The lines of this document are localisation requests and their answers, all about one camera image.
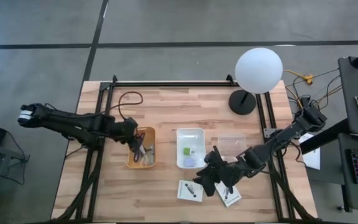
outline white paper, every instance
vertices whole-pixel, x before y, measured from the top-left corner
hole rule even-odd
[[[203,201],[204,188],[202,185],[187,180],[179,180],[178,198],[195,202]]]
[[[230,194],[230,192],[226,194],[226,191],[228,189],[223,182],[215,184],[215,187],[216,191],[218,191],[219,196],[221,196],[221,199],[226,207],[232,205],[234,202],[241,199],[241,194],[237,190],[237,187],[233,187],[233,194]]]
[[[306,133],[302,135],[301,138],[299,138],[299,143],[302,143],[311,137],[313,137],[312,134]],[[320,148],[317,148],[314,151],[304,154],[303,162],[305,162],[307,167],[320,170]]]

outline yellow cable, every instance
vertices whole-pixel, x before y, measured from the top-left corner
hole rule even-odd
[[[300,108],[303,108],[303,106],[302,106],[302,104],[301,104],[301,101],[299,100],[299,97],[297,97],[297,96],[295,95],[295,93],[294,93],[290,88],[288,88],[288,87],[285,87],[285,88],[295,97],[295,100],[298,102],[299,107],[300,107]]]
[[[310,74],[310,75],[300,75],[299,73],[296,73],[296,72],[291,71],[291,70],[284,70],[283,72],[288,72],[288,73],[291,73],[291,74],[296,75],[298,77],[301,77],[309,85],[313,84],[313,75],[312,74]]]

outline wooden table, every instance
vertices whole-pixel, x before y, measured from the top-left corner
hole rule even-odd
[[[100,82],[85,82],[77,113],[94,113]],[[144,97],[141,105],[123,106],[124,116],[133,117],[140,127],[151,126],[157,135],[157,163],[151,169],[126,167],[128,148],[107,139],[96,199],[94,222],[272,222],[277,220],[270,177],[260,173],[251,179],[244,177],[236,187],[242,200],[226,208],[218,194],[203,196],[203,202],[177,199],[179,180],[191,180],[197,170],[183,170],[176,165],[176,130],[203,128],[207,153],[217,144],[220,134],[242,133],[247,146],[262,144],[262,132],[257,108],[247,116],[234,114],[227,101],[236,87],[124,87],[115,88],[113,103],[127,91],[138,91]],[[292,121],[284,83],[271,92],[278,128]],[[137,95],[127,95],[123,103],[139,101]],[[111,115],[120,120],[118,110]],[[68,152],[78,149],[71,142]],[[317,216],[306,170],[297,163],[295,148],[285,155],[290,188],[313,216]],[[86,150],[71,155],[64,163],[52,217],[58,217],[78,193]],[[284,214],[284,196],[280,195]]]

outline gray floor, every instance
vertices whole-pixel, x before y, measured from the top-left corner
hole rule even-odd
[[[102,0],[0,0],[0,44],[91,43]],[[358,0],[110,0],[100,42],[358,40]],[[314,75],[337,68],[337,59],[358,55],[358,45],[269,47],[284,69]],[[220,80],[234,73],[250,47],[99,49],[90,80]],[[0,50],[0,127],[10,130],[31,160],[24,186],[4,181],[0,223],[47,220],[67,141],[46,129],[17,124],[21,104],[51,103],[74,111],[89,49]],[[338,71],[297,85],[314,96]],[[295,77],[283,75],[289,85]],[[332,87],[340,84],[337,80]],[[315,96],[320,98],[325,90]],[[323,113],[327,127],[346,117],[341,91]],[[335,150],[335,143],[326,148]],[[340,187],[314,179],[323,220],[358,223],[358,211],[341,213]]]

